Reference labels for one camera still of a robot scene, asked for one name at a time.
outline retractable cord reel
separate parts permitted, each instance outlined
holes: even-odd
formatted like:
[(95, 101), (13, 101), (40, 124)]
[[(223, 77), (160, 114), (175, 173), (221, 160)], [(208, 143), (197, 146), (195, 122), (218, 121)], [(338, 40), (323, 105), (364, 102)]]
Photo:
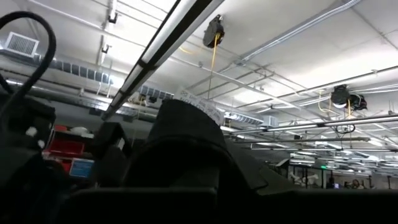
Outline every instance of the retractable cord reel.
[(349, 93), (347, 85), (336, 86), (333, 93), (331, 93), (330, 100), (336, 108), (349, 109), (349, 105), (350, 109), (353, 111), (367, 109), (368, 105), (363, 95)]
[(214, 48), (215, 40), (217, 34), (219, 35), (217, 38), (217, 45), (223, 41), (223, 37), (225, 35), (224, 27), (221, 25), (221, 21), (223, 17), (221, 15), (217, 15), (213, 20), (209, 22), (209, 26), (205, 31), (205, 35), (203, 36), (203, 45), (208, 48)]

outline fluorescent light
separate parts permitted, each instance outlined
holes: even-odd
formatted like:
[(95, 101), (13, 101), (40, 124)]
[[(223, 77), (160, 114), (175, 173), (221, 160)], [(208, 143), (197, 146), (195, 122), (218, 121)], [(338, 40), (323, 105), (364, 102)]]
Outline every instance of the fluorescent light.
[(111, 75), (111, 80), (113, 82), (112, 86), (114, 86), (116, 88), (121, 88), (123, 86), (123, 83), (124, 83), (123, 78), (119, 78), (119, 77), (115, 77), (114, 75)]
[(315, 161), (300, 161), (300, 160), (290, 160), (291, 162), (302, 162), (302, 163), (315, 163)]
[(305, 128), (317, 128), (316, 124), (308, 124), (301, 126), (288, 126), (288, 127), (279, 127), (279, 128), (270, 128), (268, 131), (287, 131), (287, 130), (296, 130), (296, 129), (305, 129)]

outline ceiling vent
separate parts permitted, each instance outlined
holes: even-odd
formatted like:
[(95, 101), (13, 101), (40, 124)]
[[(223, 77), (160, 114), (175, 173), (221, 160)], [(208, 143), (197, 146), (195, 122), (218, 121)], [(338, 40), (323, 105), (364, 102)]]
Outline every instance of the ceiling vent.
[(14, 32), (10, 32), (4, 49), (10, 52), (14, 52), (15, 54), (33, 58), (35, 56), (38, 45), (38, 40), (31, 39), (29, 37), (25, 37)]
[(264, 116), (264, 122), (262, 124), (260, 124), (260, 126), (268, 127), (268, 128), (276, 128), (279, 126), (279, 121), (276, 117)]

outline white ceiling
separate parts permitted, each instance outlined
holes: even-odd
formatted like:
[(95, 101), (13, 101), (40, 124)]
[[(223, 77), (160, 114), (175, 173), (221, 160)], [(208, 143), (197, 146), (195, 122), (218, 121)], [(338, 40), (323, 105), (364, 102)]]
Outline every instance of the white ceiling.
[[(100, 29), (107, 20), (108, 0), (36, 1), (78, 18), (86, 25), (68, 19), (61, 13), (49, 11), (30, 0), (2, 0), (0, 16), (17, 10), (30, 10), (40, 14), (50, 22), (57, 36), (57, 58), (64, 58), (93, 69), (109, 68), (112, 64), (112, 76), (118, 78), (120, 82), (127, 77), (132, 66), (137, 62), (145, 46), (174, 4), (174, 1), (156, 0), (118, 1), (116, 9), (120, 17), (111, 31), (114, 36), (107, 38), (107, 43), (112, 47), (106, 55), (105, 61), (100, 64), (98, 57), (101, 49), (101, 36), (104, 34)], [(208, 22), (217, 14), (223, 16), (226, 34), (217, 48), (214, 71), (228, 67), (245, 53), (306, 21), (333, 3), (333, 0), (227, 0), (149, 78), (146, 84), (174, 93), (181, 86), (188, 88), (208, 77), (210, 72), (188, 65), (181, 60), (211, 68), (213, 51), (202, 47), (201, 38)], [(262, 88), (268, 94), (280, 96), (355, 77), (372, 70), (395, 66), (398, 64), (397, 11), (398, 1), (395, 0), (362, 0), (355, 5), (354, 10), (348, 9), (336, 14), (257, 55), (246, 67), (233, 66), (231, 70), (223, 74), (230, 78), (238, 78), (251, 70), (259, 69), (259, 66), (267, 66), (265, 72), (267, 76), (272, 75), (272, 72), (276, 73), (271, 78), (263, 79), (264, 74), (259, 72), (240, 78), (239, 81), (253, 83), (262, 79), (251, 84), (251, 87)], [(39, 53), (45, 52), (46, 34), (35, 22), (17, 21), (6, 26), (0, 31), (0, 43), (4, 43), (10, 31), (39, 39)], [(3, 62), (0, 65), (6, 67), (7, 63)], [(11, 67), (14, 70), (27, 73), (23, 66), (13, 65)], [(96, 83), (87, 82), (80, 77), (66, 77), (62, 72), (52, 70), (46, 73), (45, 79), (93, 91), (97, 89)], [(226, 82), (214, 78), (211, 87), (224, 83)], [(349, 87), (363, 89), (365, 86), (382, 86), (394, 83), (398, 83), (398, 70), (383, 73), (367, 80), (358, 80), (350, 83)], [(235, 84), (227, 83), (210, 91), (209, 96), (217, 96), (235, 88), (237, 88)], [(201, 96), (206, 98), (208, 89), (209, 82), (207, 81), (191, 88), (190, 91), (195, 94), (202, 93)], [(117, 86), (114, 86), (112, 93), (116, 90)], [(101, 92), (106, 93), (107, 91), (107, 88), (101, 89)], [(295, 102), (316, 97), (318, 97), (317, 92), (300, 96), (294, 95), (283, 98), (283, 100)], [(395, 104), (398, 110), (396, 92), (376, 93), (365, 97), (368, 102), (368, 110), (360, 112), (361, 116), (387, 114), (391, 107), (389, 103), (390, 105)], [(268, 97), (264, 95), (239, 88), (213, 100), (236, 107), (266, 99)], [(239, 109), (254, 112), (269, 105), (283, 104), (274, 100)], [(328, 102), (323, 102), (321, 106), (327, 108)], [(267, 111), (263, 114), (271, 114), (279, 118), (281, 125), (289, 124), (292, 121), (301, 122), (304, 119), (318, 121), (319, 118), (309, 113), (308, 110), (323, 116), (327, 115), (319, 110), (318, 105), (310, 105), (307, 110), (283, 109), (282, 111)], [(344, 118), (342, 111), (336, 111), (340, 114), (340, 118)], [(380, 129), (374, 125), (360, 128), (363, 130)], [(390, 136), (398, 141), (397, 137), (391, 136), (391, 131), (373, 131), (372, 134), (380, 138)], [(323, 133), (323, 135), (330, 138), (335, 136), (334, 133)]]

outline yellow cable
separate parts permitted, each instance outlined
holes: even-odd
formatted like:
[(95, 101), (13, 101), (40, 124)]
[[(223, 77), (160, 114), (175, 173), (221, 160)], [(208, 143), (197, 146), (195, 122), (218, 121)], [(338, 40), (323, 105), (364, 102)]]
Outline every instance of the yellow cable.
[[(321, 98), (322, 98), (322, 94), (321, 94), (321, 92), (319, 92), (319, 99), (321, 99)], [(322, 107), (321, 107), (321, 101), (318, 101), (318, 108), (319, 108), (319, 110), (320, 110), (321, 112), (324, 112), (324, 113), (333, 113), (333, 114), (337, 114), (337, 115), (338, 115), (338, 113), (336, 113), (336, 112), (334, 112), (334, 111), (331, 110), (331, 94), (329, 95), (329, 109), (322, 108)]]
[(217, 51), (217, 40), (219, 39), (220, 34), (217, 33), (214, 41), (214, 49), (213, 49), (213, 58), (211, 59), (211, 70), (210, 70), (210, 80), (209, 80), (209, 89), (207, 92), (207, 99), (210, 99), (210, 88), (211, 88), (211, 80), (213, 78), (213, 69), (216, 60), (216, 51)]
[(182, 52), (187, 53), (187, 54), (194, 54), (193, 52), (183, 49), (182, 47), (179, 47), (178, 49), (180, 49)]
[(348, 118), (351, 117), (351, 102), (348, 100)]
[(184, 52), (186, 54), (195, 55), (195, 54), (199, 54), (203, 50), (203, 45), (200, 46), (200, 49), (197, 52), (189, 51), (189, 50), (187, 50), (187, 49), (185, 49), (183, 47), (179, 47), (178, 49), (180, 49), (182, 52)]

